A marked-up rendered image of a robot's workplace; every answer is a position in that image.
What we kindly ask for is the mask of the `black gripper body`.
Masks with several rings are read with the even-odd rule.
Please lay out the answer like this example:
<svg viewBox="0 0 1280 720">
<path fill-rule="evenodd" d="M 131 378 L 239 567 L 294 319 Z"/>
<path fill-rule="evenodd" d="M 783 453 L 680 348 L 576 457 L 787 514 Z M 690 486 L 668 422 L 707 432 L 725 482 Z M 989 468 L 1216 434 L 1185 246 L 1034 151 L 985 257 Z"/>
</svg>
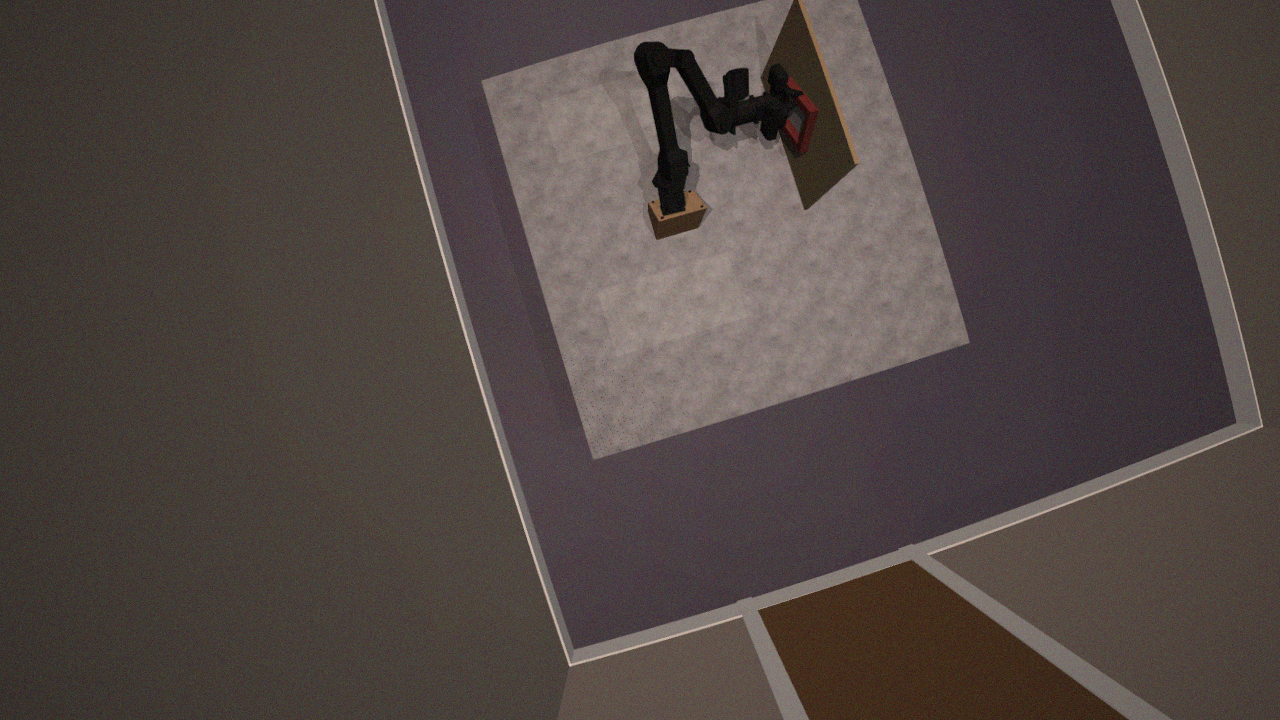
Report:
<svg viewBox="0 0 1280 720">
<path fill-rule="evenodd" d="M 748 97 L 753 108 L 751 122 L 754 122 L 755 126 L 759 124 L 759 118 L 764 117 L 764 110 L 760 111 L 762 105 L 769 101 L 771 97 L 783 99 L 785 95 L 783 88 L 786 88 L 787 82 L 788 82 L 788 72 L 785 70 L 785 68 L 780 63 L 774 64 L 771 67 L 771 72 L 768 76 L 768 83 L 771 85 L 771 94 L 767 94 L 765 91 L 762 96 L 754 97 L 753 95 L 750 95 Z M 774 140 L 777 132 L 778 131 L 774 131 L 769 126 L 767 126 L 765 120 L 762 120 L 762 135 L 764 135 L 765 140 L 769 141 Z"/>
</svg>

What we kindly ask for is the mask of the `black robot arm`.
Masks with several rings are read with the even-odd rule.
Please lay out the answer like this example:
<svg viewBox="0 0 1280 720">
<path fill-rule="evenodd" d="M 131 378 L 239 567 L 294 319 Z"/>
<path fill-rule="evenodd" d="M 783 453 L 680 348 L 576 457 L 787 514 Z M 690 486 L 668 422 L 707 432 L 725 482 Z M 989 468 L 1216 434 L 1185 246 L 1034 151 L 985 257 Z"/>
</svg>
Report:
<svg viewBox="0 0 1280 720">
<path fill-rule="evenodd" d="M 705 129 L 719 135 L 736 135 L 736 127 L 751 123 L 753 108 L 748 97 L 749 69 L 735 68 L 723 76 L 724 97 L 716 97 L 703 74 L 694 53 L 690 50 L 668 49 L 659 41 L 639 44 L 634 53 L 637 73 L 648 88 L 652 111 L 660 145 L 658 170 L 653 184 L 658 188 L 663 215 L 686 211 L 684 184 L 689 176 L 689 154 L 678 149 L 675 122 L 672 117 L 668 77 L 669 67 L 676 67 L 694 100 L 700 109 Z M 740 101 L 742 100 L 742 101 Z M 788 111 L 780 97 L 771 97 L 762 105 L 765 124 L 777 131 L 785 127 Z"/>
</svg>

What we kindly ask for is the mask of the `dark red picture frame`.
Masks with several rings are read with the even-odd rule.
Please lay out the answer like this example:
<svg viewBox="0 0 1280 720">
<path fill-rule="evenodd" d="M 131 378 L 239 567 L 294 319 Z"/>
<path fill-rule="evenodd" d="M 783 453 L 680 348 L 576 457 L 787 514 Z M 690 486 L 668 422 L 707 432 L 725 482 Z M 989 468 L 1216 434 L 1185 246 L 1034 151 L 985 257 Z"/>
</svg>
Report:
<svg viewBox="0 0 1280 720">
<path fill-rule="evenodd" d="M 796 85 L 792 77 L 788 77 L 786 87 L 803 91 L 803 88 L 800 88 Z M 781 129 L 783 129 L 785 135 L 794 143 L 795 149 L 797 149 L 797 152 L 801 154 L 806 152 L 810 145 L 812 132 L 817 123 L 817 114 L 819 110 L 812 102 L 812 100 L 806 97 L 804 92 L 801 96 L 791 97 L 787 101 L 792 100 L 795 104 L 797 104 L 797 106 L 794 108 L 794 110 L 788 111 L 786 124 Z"/>
</svg>

